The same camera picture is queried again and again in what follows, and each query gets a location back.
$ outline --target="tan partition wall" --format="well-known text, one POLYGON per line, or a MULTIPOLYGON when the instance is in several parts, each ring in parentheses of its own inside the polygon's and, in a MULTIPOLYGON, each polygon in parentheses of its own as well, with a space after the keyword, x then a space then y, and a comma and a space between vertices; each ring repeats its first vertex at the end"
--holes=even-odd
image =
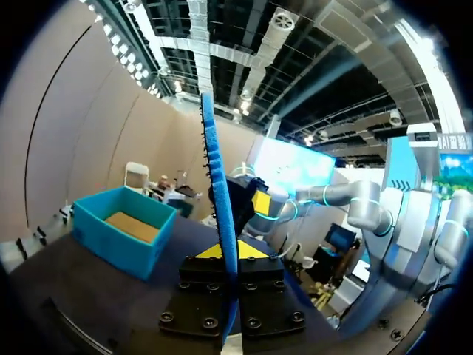
POLYGON ((172 149, 172 146, 163 142, 171 123, 178 119, 179 114, 145 90, 140 92, 118 138, 106 185, 108 189, 123 185, 125 165, 129 161, 147 165, 150 168, 150 178, 157 177, 157 163, 161 153, 172 149))
POLYGON ((69 201, 106 189, 112 156, 140 92, 122 66, 116 64, 78 133, 74 158, 69 162, 69 201))
MULTIPOLYGON (((56 70, 94 17, 79 1, 67 2, 27 48, 10 79, 0 105, 0 241, 27 233, 25 168, 35 117, 56 70)), ((39 180, 36 186, 45 189, 45 183, 39 180)))
POLYGON ((81 130, 89 126, 87 114, 115 65, 110 51, 96 50, 106 45, 101 26, 88 30, 64 59, 38 109, 26 176, 27 212, 33 228, 66 204, 81 130))

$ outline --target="robotic arm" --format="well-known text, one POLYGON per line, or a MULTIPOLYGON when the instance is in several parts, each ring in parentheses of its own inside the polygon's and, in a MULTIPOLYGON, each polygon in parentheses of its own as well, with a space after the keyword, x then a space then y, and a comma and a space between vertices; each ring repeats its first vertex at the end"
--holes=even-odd
POLYGON ((298 201, 311 200, 326 206, 348 206, 351 226, 384 235, 391 228, 391 213, 380 205, 381 188, 371 181, 327 185, 296 191, 298 201))

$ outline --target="black table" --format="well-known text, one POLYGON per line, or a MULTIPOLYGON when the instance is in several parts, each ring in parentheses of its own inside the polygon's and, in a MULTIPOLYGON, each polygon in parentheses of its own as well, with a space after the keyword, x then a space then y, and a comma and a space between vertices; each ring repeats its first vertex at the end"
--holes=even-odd
MULTIPOLYGON (((206 250, 217 240, 215 229, 178 216, 152 275, 148 282, 143 282, 117 270, 78 244, 72 235, 66 235, 28 259, 10 276, 31 317, 62 351, 71 349, 69 343, 40 309, 48 297, 77 326, 106 346, 109 339, 126 339, 132 328, 157 330, 159 314, 179 280, 178 268, 183 258, 206 250)), ((272 252, 265 243, 247 241, 263 252, 272 252)), ((306 314, 306 341, 271 354, 302 354, 309 348, 310 354, 315 354, 316 349, 336 342, 336 331, 292 277, 288 276, 287 282, 300 310, 306 314)), ((239 333, 239 321, 232 333, 239 333)))

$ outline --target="ceiling duct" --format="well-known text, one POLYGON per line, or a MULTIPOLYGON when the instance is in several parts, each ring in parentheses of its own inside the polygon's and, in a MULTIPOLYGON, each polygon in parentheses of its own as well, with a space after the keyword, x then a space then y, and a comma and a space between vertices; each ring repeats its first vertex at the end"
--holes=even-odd
POLYGON ((349 124, 340 124, 338 126, 331 126, 328 128, 324 128, 327 131, 328 138, 334 135, 340 135, 346 132, 360 132, 364 131, 365 129, 376 126, 378 124, 387 124, 390 119, 390 113, 384 112, 378 115, 371 115, 367 117, 363 117, 358 119, 355 122, 349 124))
POLYGON ((274 11, 273 18, 262 39, 258 53, 254 56, 253 62, 255 62, 255 66, 251 67, 243 87, 242 98, 244 100, 248 100, 248 98, 256 94, 259 85, 261 85, 266 76, 265 68, 273 63, 298 20, 298 15, 291 11, 284 10, 281 7, 278 7, 276 11, 274 11))
POLYGON ((317 17, 315 25, 360 58, 392 97, 408 123, 417 124, 429 120, 422 100, 404 67, 354 13, 332 0, 317 17))
POLYGON ((207 26, 207 0, 187 0, 191 19, 191 39, 189 49, 194 52, 197 69, 197 84, 200 92, 213 92, 210 69, 210 42, 207 26))
POLYGON ((135 21, 138 23, 141 33, 145 39, 148 40, 149 49, 151 50, 154 59, 160 66, 160 73, 167 74, 169 71, 168 62, 166 61, 163 51, 161 50, 160 43, 154 34, 153 27, 149 22, 146 9, 140 2, 134 1, 133 5, 134 6, 130 6, 130 4, 124 5, 125 11, 132 14, 132 16, 135 18, 135 21))
POLYGON ((390 119, 391 119, 391 113, 384 112, 378 115, 371 115, 371 116, 359 119, 353 123, 340 124, 338 126, 328 127, 324 129, 324 131, 327 132, 329 137, 334 136, 334 135, 341 135, 347 132, 355 132, 355 135, 363 138, 363 140, 367 143, 367 145, 353 148, 353 147, 341 146, 340 143, 335 143, 335 144, 330 144, 326 146, 321 146, 320 149, 318 150, 321 150, 323 152, 329 152, 329 154, 334 157, 343 157, 346 155, 347 152, 348 154, 351 154, 351 155, 365 155, 364 148, 366 148, 371 151, 371 153, 367 153, 367 155, 378 154, 384 159, 386 157, 386 146, 380 143, 376 139, 374 134, 372 134, 368 130, 368 128, 372 126, 376 126, 378 124, 389 123, 390 119), (360 154, 350 153, 351 149, 356 149, 356 151, 360 154))
POLYGON ((376 144, 373 146, 348 146, 345 148, 317 149, 319 152, 327 153, 334 158, 343 158, 347 156, 358 157, 360 155, 374 155, 377 154, 381 158, 386 159, 387 148, 383 144, 376 144))

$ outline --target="cable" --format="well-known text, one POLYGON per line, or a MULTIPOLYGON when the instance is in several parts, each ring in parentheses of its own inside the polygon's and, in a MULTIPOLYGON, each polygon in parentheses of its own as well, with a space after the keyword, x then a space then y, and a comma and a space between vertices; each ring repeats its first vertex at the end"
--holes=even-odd
POLYGON ((278 258, 279 258, 279 259, 282 259, 283 257, 285 257, 286 254, 287 254, 295 245, 296 245, 296 242, 293 242, 293 243, 289 246, 289 248, 287 248, 286 250, 284 250, 284 252, 278 256, 278 258))

